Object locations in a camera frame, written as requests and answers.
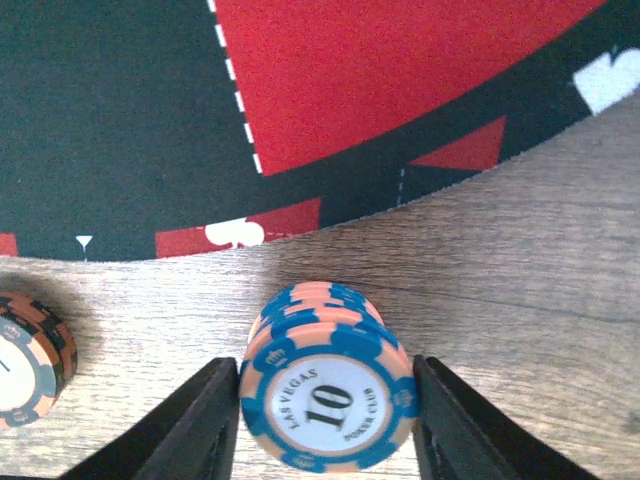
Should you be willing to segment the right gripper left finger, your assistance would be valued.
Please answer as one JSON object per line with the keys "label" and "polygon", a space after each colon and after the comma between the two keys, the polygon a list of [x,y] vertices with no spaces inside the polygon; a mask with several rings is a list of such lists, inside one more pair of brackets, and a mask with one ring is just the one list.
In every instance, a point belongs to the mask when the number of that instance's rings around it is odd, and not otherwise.
{"label": "right gripper left finger", "polygon": [[64,479],[231,478],[239,424],[236,360],[215,358]]}

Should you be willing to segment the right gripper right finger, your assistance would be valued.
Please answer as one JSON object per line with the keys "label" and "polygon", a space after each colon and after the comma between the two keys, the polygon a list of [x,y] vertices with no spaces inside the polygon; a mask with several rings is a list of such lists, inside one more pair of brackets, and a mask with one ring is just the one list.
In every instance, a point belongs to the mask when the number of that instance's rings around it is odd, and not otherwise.
{"label": "right gripper right finger", "polygon": [[597,477],[529,434],[435,357],[414,357],[422,479]]}

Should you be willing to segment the blue white poker chip stack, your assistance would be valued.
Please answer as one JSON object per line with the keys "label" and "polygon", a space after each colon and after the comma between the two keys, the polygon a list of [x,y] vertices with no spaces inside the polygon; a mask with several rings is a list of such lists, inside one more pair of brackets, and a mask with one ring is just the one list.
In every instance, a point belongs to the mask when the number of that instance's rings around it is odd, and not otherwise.
{"label": "blue white poker chip stack", "polygon": [[400,341],[363,294],[326,281],[288,286],[263,307],[239,398],[265,451],[319,474],[380,463],[418,416],[413,367]]}

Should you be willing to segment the orange brown poker chip stack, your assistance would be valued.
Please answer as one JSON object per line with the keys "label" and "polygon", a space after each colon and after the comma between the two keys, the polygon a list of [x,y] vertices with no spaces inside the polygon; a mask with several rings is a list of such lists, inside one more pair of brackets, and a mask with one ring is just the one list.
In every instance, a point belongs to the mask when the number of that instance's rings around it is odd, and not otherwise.
{"label": "orange brown poker chip stack", "polygon": [[78,367],[74,337],[47,306],[21,293],[1,293],[1,427],[44,417]]}

